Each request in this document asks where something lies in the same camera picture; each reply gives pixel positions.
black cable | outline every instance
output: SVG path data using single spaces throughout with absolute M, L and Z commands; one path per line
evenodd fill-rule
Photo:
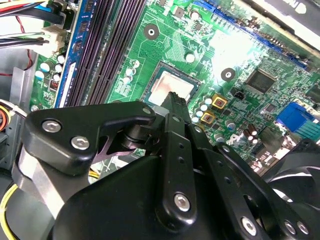
M 20 44 L 24 42 L 38 42 L 43 40 L 42 37 L 39 38 L 19 38 L 19 39 L 0 39 L 0 46 L 4 44 Z
M 38 40 L 38 41 L 25 41 L 22 43 L 6 43 L 0 44 L 0 49 L 19 47 L 19 46 L 27 46 L 27 45 L 42 45 L 49 43 L 48 40 Z
M 61 25 L 64 22 L 64 17 L 59 16 L 57 14 L 54 14 L 52 12 L 48 11 L 43 11 L 37 8 L 32 8 L 32 9 L 26 9 L 14 13 L 9 13 L 6 16 L 22 16 L 22 17 L 30 17 L 30 18 L 35 18 L 35 19 L 41 19 L 45 22 L 49 22 L 52 24 L 58 24 Z
M 14 8 L 14 9 L 11 9 L 8 11 L 0 12 L 0 18 L 4 17 L 4 16 L 15 16 L 15 15 L 10 15 L 10 14 L 15 14 L 15 13 L 21 12 L 23 10 L 33 9 L 34 7 L 36 7 L 42 3 L 44 3 L 44 1 L 43 2 L 36 2 L 36 3 L 26 5 L 26 6 Z

motherboard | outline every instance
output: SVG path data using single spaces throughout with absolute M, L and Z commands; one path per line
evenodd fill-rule
M 95 4 L 82 2 L 78 14 L 88 20 L 71 32 L 62 79 L 52 85 L 52 71 L 35 81 L 33 111 L 114 101 L 160 106 L 176 92 L 213 145 L 229 144 L 260 174 L 303 138 L 320 139 L 320 53 L 241 0 L 123 0 L 105 8 L 101 1 L 96 9 L 115 10 L 99 31 L 84 2 Z M 39 57 L 39 68 L 58 64 L 59 55 Z

capacitor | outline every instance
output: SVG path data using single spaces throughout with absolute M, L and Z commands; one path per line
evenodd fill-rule
M 37 78 L 37 79 L 45 79 L 46 76 L 48 76 L 49 74 L 47 72 L 42 72 L 42 71 L 35 71 L 34 73 L 34 76 Z
M 191 121 L 196 124 L 196 123 L 199 122 L 199 118 L 197 117 L 197 115 L 192 114 L 192 116 L 191 116 Z
M 257 131 L 255 125 L 253 125 L 252 123 L 249 123 L 249 125 L 248 125 L 248 130 L 249 130 L 249 132 L 250 132 L 250 134 L 251 134 L 252 136 L 255 136 L 255 135 L 258 134 L 258 131 Z
M 204 101 L 199 103 L 199 107 L 200 107 L 201 111 L 203 111 L 203 112 L 208 110 L 208 106 L 205 104 Z
M 58 63 L 63 65 L 66 62 L 66 55 L 60 54 L 59 56 L 56 57 L 56 60 L 58 61 Z
M 236 124 L 232 119 L 225 121 L 225 125 L 229 131 L 234 131 L 236 129 Z
M 125 76 L 124 78 L 122 78 L 122 82 L 124 85 L 129 84 L 132 81 L 132 76 Z
M 193 53 L 189 52 L 185 55 L 185 61 L 189 64 L 192 64 L 196 60 L 196 57 Z
M 253 140 L 252 140 L 252 143 L 253 144 L 257 144 L 258 143 L 258 139 L 256 137 L 254 137 Z
M 52 76 L 52 79 L 53 79 L 55 82 L 59 82 L 60 79 L 61 79 L 60 74 L 54 74 L 54 75 Z
M 248 129 L 243 130 L 242 133 L 249 141 L 252 141 L 252 139 L 254 139 L 254 136 L 250 134 L 250 131 Z
M 204 103 L 209 105 L 209 106 L 212 104 L 212 98 L 209 95 L 204 95 L 203 96 L 203 100 L 204 100 Z
M 201 118 L 201 117 L 204 115 L 204 112 L 201 111 L 201 108 L 199 107 L 199 108 L 197 108 L 197 109 L 195 110 L 195 115 L 196 115 L 197 117 Z
M 55 65 L 54 66 L 54 70 L 57 72 L 57 73 L 62 73 L 62 68 L 63 68 L 64 66 L 63 65 L 61 65 L 61 64 L 57 64 L 57 65 Z
M 55 66 L 55 64 L 52 61 L 46 61 L 40 64 L 40 69 L 44 72 L 44 73 L 48 73 L 50 72 L 51 69 L 53 69 Z
M 196 20 L 198 20 L 200 18 L 200 14 L 197 11 L 193 10 L 193 11 L 190 12 L 190 18 L 193 21 L 196 21 Z
M 31 108 L 30 108 L 31 112 L 35 112 L 35 111 L 38 111 L 38 110 L 39 110 L 39 107 L 37 105 L 32 105 Z
M 127 76 L 133 76 L 135 75 L 137 70 L 134 67 L 129 67 L 125 70 L 125 75 Z
M 217 133 L 214 135 L 214 139 L 218 142 L 218 143 L 224 143 L 225 142 L 225 138 L 224 135 L 222 133 Z

white power connector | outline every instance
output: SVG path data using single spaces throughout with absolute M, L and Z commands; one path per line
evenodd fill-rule
M 35 45 L 32 49 L 46 57 L 50 58 L 54 53 L 58 52 L 61 48 L 65 46 L 67 31 L 58 28 L 55 25 L 44 27 L 41 29 L 44 33 L 43 39 L 49 41 L 49 43 L 44 43 L 43 45 Z

silver screw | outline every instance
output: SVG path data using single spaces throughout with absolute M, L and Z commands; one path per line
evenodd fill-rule
M 257 235 L 257 229 L 255 227 L 255 225 L 253 224 L 253 222 L 247 218 L 247 217 L 243 217 L 241 219 L 241 223 L 242 226 L 244 227 L 244 229 L 252 236 Z
M 302 222 L 298 221 L 296 224 L 298 225 L 298 228 L 301 230 L 301 232 L 303 232 L 305 235 L 309 234 L 308 229 Z
M 194 129 L 195 129 L 198 133 L 201 133 L 201 132 L 202 132 L 202 131 L 201 131 L 201 128 L 198 127 L 198 126 L 195 126 Z
M 148 108 L 146 108 L 146 107 L 142 108 L 142 110 L 143 110 L 146 114 L 151 114 L 151 111 L 150 111 Z
M 290 233 L 292 233 L 293 235 L 296 234 L 295 228 L 289 222 L 285 221 L 284 225 L 285 225 L 286 229 L 289 230 Z
M 222 146 L 223 150 L 225 150 L 227 153 L 230 152 L 230 149 L 227 146 Z
M 85 136 L 75 136 L 71 139 L 71 145 L 78 150 L 87 150 L 90 143 Z
M 188 198 L 180 193 L 174 196 L 174 203 L 182 212 L 188 212 L 190 209 Z
M 173 118 L 176 122 L 180 122 L 180 119 L 177 118 L 176 116 L 173 116 L 172 118 Z
M 61 125 L 53 120 L 48 120 L 42 123 L 42 128 L 48 133 L 57 133 L 61 130 Z

